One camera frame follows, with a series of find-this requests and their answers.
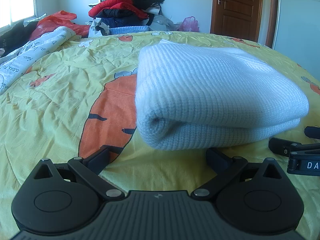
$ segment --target wooden door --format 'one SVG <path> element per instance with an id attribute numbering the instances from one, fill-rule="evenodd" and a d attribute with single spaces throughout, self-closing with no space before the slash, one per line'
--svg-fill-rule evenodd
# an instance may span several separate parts
<path id="1" fill-rule="evenodd" d="M 213 0 L 211 33 L 258 41 L 262 0 Z"/>

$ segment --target red jacket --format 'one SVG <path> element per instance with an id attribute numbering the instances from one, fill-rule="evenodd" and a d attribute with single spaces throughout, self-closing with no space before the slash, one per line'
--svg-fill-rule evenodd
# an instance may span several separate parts
<path id="1" fill-rule="evenodd" d="M 89 11 L 89 16 L 91 18 L 94 18 L 103 9 L 126 9 L 126 10 L 133 11 L 141 19 L 148 18 L 148 14 L 139 10 L 132 4 L 133 4 L 132 0 L 105 0 L 101 3 L 98 3 L 95 7 L 93 7 Z"/>

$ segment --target door frame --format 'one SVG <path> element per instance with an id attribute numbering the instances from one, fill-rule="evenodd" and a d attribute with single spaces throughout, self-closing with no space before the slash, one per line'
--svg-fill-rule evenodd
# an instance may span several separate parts
<path id="1" fill-rule="evenodd" d="M 261 24 L 261 15 L 262 15 L 262 2 L 260 1 L 259 5 L 259 15 L 258 15 L 258 23 L 257 23 L 257 31 L 256 31 L 256 40 L 258 40 L 259 33 L 260 33 L 260 24 Z M 215 24 L 215 13 L 218 6 L 218 0 L 212 0 L 212 14 L 211 14 L 211 27 L 210 33 L 213 33 L 214 24 Z M 266 46 L 272 48 L 275 32 L 276 32 L 276 22 L 277 22 L 277 15 L 278 15 L 278 0 L 271 0 L 270 6 L 270 16 L 269 16 L 269 25 L 268 25 L 268 33 L 266 38 Z"/>

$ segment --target cartoon print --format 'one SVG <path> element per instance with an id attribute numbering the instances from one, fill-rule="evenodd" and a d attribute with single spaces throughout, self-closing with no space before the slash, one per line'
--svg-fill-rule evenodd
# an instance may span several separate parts
<path id="1" fill-rule="evenodd" d="M 268 46 L 267 45 L 263 45 L 263 44 L 261 44 L 261 43 L 258 43 L 260 46 L 262 46 L 262 47 L 265 47 L 265 48 L 268 48 Z"/>
<path id="2" fill-rule="evenodd" d="M 313 82 L 311 82 L 308 78 L 306 77 L 301 77 L 302 80 L 304 80 L 305 82 L 309 83 L 310 84 L 310 88 L 316 92 L 318 95 L 320 95 L 320 88 L 317 84 L 314 84 Z"/>
<path id="3" fill-rule="evenodd" d="M 113 81 L 105 84 L 84 124 L 80 157 L 87 158 L 101 147 L 109 149 L 109 163 L 121 154 L 136 130 L 136 85 L 137 69 L 118 72 Z"/>
<path id="4" fill-rule="evenodd" d="M 80 48 L 87 48 L 91 45 L 91 42 L 93 42 L 93 40 L 83 41 L 79 44 L 79 47 Z"/>
<path id="5" fill-rule="evenodd" d="M 48 76 L 44 76 L 42 78 L 37 79 L 36 81 L 33 81 L 30 83 L 30 87 L 38 87 L 40 86 L 44 81 L 47 81 L 49 78 L 51 78 L 52 76 L 54 76 L 54 74 L 50 74 Z"/>
<path id="6" fill-rule="evenodd" d="M 245 44 L 245 45 L 248 45 L 248 46 L 251 46 L 251 47 L 254 47 L 254 48 L 260 48 L 259 46 L 255 46 L 255 45 L 251 45 L 251 44 L 248 44 L 246 43 L 244 40 L 242 39 L 238 39 L 238 38 L 230 38 L 231 40 L 234 40 L 236 42 L 240 42 L 242 44 Z"/>
<path id="7" fill-rule="evenodd" d="M 27 69 L 27 71 L 25 72 L 25 74 L 28 74 L 32 71 L 32 66 L 30 68 Z"/>
<path id="8" fill-rule="evenodd" d="M 133 36 L 132 35 L 124 35 L 124 36 L 118 37 L 118 39 L 121 41 L 132 41 Z"/>
<path id="9" fill-rule="evenodd" d="M 231 41 L 223 41 L 223 43 L 234 45 Z"/>
<path id="10" fill-rule="evenodd" d="M 171 34 L 173 34 L 173 33 L 172 33 L 172 32 L 156 32 L 156 33 L 151 33 L 151 35 L 153 35 L 153 36 L 159 36 L 159 35 L 165 35 L 165 34 L 171 35 Z"/>

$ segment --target window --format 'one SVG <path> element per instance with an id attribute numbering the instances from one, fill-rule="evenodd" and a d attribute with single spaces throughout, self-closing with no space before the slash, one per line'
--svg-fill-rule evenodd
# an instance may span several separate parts
<path id="1" fill-rule="evenodd" d="M 35 0 L 0 0 L 0 28 L 35 16 Z"/>

